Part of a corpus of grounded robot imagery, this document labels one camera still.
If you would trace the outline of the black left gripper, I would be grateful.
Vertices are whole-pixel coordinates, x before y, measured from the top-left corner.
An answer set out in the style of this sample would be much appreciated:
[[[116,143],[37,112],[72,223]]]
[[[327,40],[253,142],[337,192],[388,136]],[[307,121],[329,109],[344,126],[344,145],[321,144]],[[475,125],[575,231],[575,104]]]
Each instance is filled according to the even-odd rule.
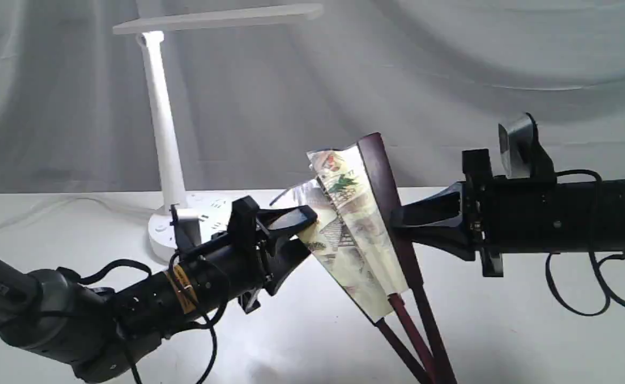
[[[232,300],[246,314],[259,309],[259,290],[275,296],[311,254],[303,241],[289,238],[317,219],[309,206],[260,210],[249,195],[234,200],[224,231],[188,254],[176,251],[177,295],[188,304],[185,312],[221,313]],[[263,233],[278,240],[264,249]]]

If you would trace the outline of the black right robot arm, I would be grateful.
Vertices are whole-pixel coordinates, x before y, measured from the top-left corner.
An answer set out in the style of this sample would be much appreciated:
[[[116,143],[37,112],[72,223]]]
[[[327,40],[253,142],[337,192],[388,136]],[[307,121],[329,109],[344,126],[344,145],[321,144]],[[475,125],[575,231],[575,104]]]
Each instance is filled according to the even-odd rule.
[[[390,225],[402,239],[480,258],[502,277],[504,254],[625,251],[625,179],[559,184],[492,174],[488,150],[463,152],[464,181],[398,207]]]

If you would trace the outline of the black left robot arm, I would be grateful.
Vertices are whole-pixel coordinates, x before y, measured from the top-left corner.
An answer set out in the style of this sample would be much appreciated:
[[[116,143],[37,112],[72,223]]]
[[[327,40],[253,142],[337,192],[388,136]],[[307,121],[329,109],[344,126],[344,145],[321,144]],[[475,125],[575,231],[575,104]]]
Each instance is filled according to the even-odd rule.
[[[154,273],[118,259],[83,277],[59,267],[22,273],[0,260],[0,338],[15,348],[69,365],[87,383],[132,372],[137,362],[178,333],[211,337],[205,382],[217,359],[216,325],[237,300],[244,313],[273,296],[310,255],[299,233],[317,213],[308,205],[262,209],[247,195],[232,202],[224,231],[200,243],[200,217],[172,204],[176,248],[166,270]]]

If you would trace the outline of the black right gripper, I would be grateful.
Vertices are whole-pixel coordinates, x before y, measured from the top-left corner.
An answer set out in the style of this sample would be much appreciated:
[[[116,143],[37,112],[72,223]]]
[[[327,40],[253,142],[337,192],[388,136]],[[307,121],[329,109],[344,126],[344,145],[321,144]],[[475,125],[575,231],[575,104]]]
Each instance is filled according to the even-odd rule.
[[[464,189],[461,182],[422,200],[396,207],[390,226],[398,236],[412,243],[431,246],[463,261],[480,256],[484,277],[503,277],[502,253],[493,245],[495,186],[507,180],[492,170],[489,150],[462,153]],[[469,232],[460,229],[464,217]]]

